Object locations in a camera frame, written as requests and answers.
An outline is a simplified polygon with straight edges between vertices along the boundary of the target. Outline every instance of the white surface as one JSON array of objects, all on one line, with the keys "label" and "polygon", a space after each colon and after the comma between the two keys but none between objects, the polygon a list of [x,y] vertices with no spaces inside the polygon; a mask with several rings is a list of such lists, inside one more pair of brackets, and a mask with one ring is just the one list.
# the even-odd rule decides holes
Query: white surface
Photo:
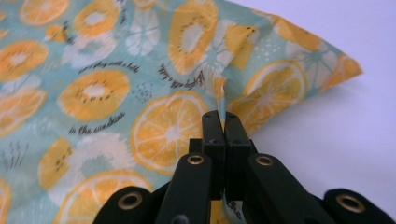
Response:
[{"label": "white surface", "polygon": [[396,220],[396,1],[232,0],[273,13],[356,59],[364,74],[280,113],[254,136],[305,188],[354,190]]}]

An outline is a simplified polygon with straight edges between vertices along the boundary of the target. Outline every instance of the pillowcase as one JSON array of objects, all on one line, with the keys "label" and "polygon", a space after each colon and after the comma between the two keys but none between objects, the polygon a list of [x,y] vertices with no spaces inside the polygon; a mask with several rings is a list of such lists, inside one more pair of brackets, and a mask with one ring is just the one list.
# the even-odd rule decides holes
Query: pillowcase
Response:
[{"label": "pillowcase", "polygon": [[[1,223],[92,222],[118,189],[168,182],[205,112],[252,135],[361,72],[316,35],[220,0],[0,8]],[[233,204],[213,203],[213,221],[240,221]]]}]

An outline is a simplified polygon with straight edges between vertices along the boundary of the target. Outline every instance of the fabric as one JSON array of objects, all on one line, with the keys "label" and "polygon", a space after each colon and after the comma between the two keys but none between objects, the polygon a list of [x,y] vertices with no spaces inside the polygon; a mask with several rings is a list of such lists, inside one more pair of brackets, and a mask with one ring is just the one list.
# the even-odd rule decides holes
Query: fabric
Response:
[{"label": "fabric", "polygon": [[[360,72],[220,0],[1,1],[0,223],[91,223],[116,190],[168,182],[205,112],[252,135]],[[243,223],[239,206],[213,203],[212,222]]]}]

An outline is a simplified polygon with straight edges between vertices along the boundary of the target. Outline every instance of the kiwi slice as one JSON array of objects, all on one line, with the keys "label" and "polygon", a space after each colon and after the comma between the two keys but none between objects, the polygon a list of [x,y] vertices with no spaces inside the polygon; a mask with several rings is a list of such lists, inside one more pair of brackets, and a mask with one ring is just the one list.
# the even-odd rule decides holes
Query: kiwi slice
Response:
[{"label": "kiwi slice", "polygon": [[235,55],[231,64],[239,70],[245,69],[258,37],[256,26],[230,25],[225,34],[225,46]]},{"label": "kiwi slice", "polygon": [[75,17],[73,29],[82,35],[97,36],[111,30],[119,18],[120,10],[113,1],[94,1]]},{"label": "kiwi slice", "polygon": [[58,138],[41,158],[38,166],[38,180],[43,189],[51,189],[66,174],[70,165],[67,159],[74,149],[63,137]]},{"label": "kiwi slice", "polygon": [[68,38],[67,30],[60,24],[53,24],[47,27],[44,40],[65,43]]},{"label": "kiwi slice", "polygon": [[103,119],[114,113],[130,89],[119,70],[98,70],[79,77],[58,98],[62,111],[77,120]]},{"label": "kiwi slice", "polygon": [[212,0],[190,0],[172,17],[168,54],[180,75],[187,75],[204,56],[218,23],[218,8]]},{"label": "kiwi slice", "polygon": [[25,40],[0,50],[0,81],[11,81],[42,64],[48,49],[34,41]]}]

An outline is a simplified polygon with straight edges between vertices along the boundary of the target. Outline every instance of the brass grommet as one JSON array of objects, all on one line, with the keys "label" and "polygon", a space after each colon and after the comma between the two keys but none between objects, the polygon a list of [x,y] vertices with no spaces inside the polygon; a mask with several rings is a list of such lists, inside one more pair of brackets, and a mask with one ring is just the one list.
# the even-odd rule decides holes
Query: brass grommet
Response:
[{"label": "brass grommet", "polygon": [[[127,199],[131,197],[134,198],[134,201],[132,203],[128,203]],[[139,204],[141,204],[142,202],[143,202],[142,195],[139,192],[135,191],[135,192],[127,193],[124,196],[120,197],[118,205],[120,209],[131,210],[139,206]]]},{"label": "brass grommet", "polygon": [[198,155],[189,156],[187,162],[191,165],[199,165],[204,162],[204,157]]},{"label": "brass grommet", "polygon": [[274,164],[273,160],[266,156],[260,156],[256,158],[256,162],[263,166],[272,166]]},{"label": "brass grommet", "polygon": [[335,199],[341,206],[351,212],[362,213],[366,210],[364,204],[353,196],[340,194]]}]

